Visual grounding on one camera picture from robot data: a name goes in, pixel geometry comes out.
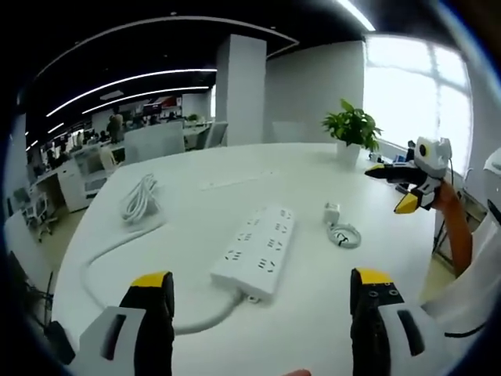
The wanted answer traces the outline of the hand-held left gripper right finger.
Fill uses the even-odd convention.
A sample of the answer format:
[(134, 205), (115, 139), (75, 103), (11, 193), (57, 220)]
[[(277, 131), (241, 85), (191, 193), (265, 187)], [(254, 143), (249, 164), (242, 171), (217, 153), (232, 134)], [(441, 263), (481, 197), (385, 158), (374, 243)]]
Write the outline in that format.
[(353, 375), (443, 375), (445, 337), (419, 305), (406, 302), (393, 280), (354, 268), (350, 280)]

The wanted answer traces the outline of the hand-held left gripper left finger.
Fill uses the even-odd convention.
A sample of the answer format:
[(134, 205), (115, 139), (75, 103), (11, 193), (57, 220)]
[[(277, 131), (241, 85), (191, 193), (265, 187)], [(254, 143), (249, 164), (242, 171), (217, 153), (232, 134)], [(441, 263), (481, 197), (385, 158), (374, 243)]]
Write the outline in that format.
[(171, 375), (174, 315), (172, 273), (139, 277), (82, 333), (72, 374)]

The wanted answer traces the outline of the person's right hand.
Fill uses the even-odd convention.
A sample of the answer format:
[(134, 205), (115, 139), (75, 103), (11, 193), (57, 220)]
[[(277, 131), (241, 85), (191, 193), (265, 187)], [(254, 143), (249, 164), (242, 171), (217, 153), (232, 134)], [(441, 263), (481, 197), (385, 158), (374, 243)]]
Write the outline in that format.
[(459, 203), (460, 199), (453, 185), (446, 181), (442, 181), (432, 207), (441, 212), (445, 212), (453, 206), (457, 206)]

